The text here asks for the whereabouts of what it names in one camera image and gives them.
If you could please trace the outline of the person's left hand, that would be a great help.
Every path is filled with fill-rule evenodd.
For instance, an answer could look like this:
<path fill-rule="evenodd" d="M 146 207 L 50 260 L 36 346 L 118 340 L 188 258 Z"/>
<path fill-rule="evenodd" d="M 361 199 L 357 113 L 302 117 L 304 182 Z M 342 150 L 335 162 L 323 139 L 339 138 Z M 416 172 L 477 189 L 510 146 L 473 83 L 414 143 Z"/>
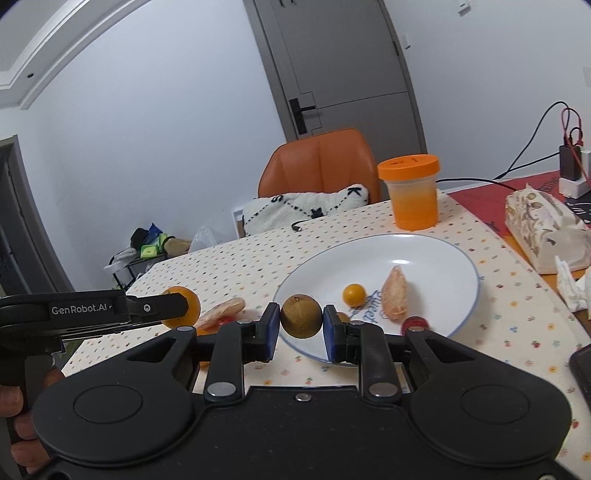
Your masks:
<path fill-rule="evenodd" d="M 31 413 L 23 413 L 24 396 L 17 386 L 1 386 L 1 416 L 14 419 L 17 440 L 12 442 L 11 456 L 14 461 L 32 474 L 50 460 L 47 451 L 35 433 Z"/>

